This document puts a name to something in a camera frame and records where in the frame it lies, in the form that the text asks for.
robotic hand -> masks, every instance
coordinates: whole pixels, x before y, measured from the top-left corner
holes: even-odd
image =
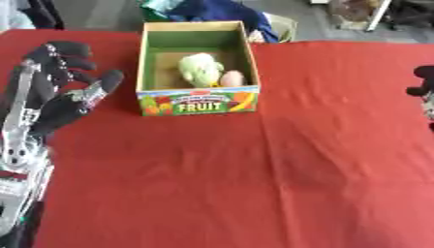
[[[123,79],[115,70],[98,79],[84,73],[96,67],[90,55],[85,44],[48,42],[12,71],[1,106],[1,248],[31,247],[53,171],[47,135],[88,114]],[[63,92],[69,81],[87,86]]]
[[[414,97],[421,97],[423,114],[431,121],[434,121],[434,66],[419,66],[415,68],[414,74],[422,78],[421,86],[408,87],[407,94]],[[434,122],[429,124],[434,131]]]

blue cloth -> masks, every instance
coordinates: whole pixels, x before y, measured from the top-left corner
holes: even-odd
[[[259,30],[267,42],[278,42],[277,35],[262,12],[232,0],[184,0],[167,15],[175,21],[242,20],[249,34]]]

box label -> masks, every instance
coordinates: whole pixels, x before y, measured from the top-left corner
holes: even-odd
[[[253,111],[256,109],[258,92],[196,90],[185,94],[172,92],[139,97],[143,115],[182,115]]]

cardboard box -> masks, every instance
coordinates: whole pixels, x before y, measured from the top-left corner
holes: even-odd
[[[178,71],[179,60],[206,52],[239,70],[241,87],[193,88]],[[145,23],[139,58],[137,96],[143,115],[254,111],[260,82],[240,21]]]

fabric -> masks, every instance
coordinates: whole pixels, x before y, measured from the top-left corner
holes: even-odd
[[[34,29],[32,21],[17,9],[16,2],[0,0],[0,33],[9,29]]]
[[[36,248],[434,247],[434,139],[405,94],[433,45],[256,45],[257,112],[142,117],[137,34],[7,32],[0,81],[53,39],[126,80],[54,135]]]
[[[249,34],[259,30],[267,42],[278,42],[277,35],[262,12],[232,0],[184,0],[167,15],[177,21],[242,20]]]
[[[64,29],[60,14],[51,0],[28,0],[31,8],[22,10],[33,21],[37,28]]]

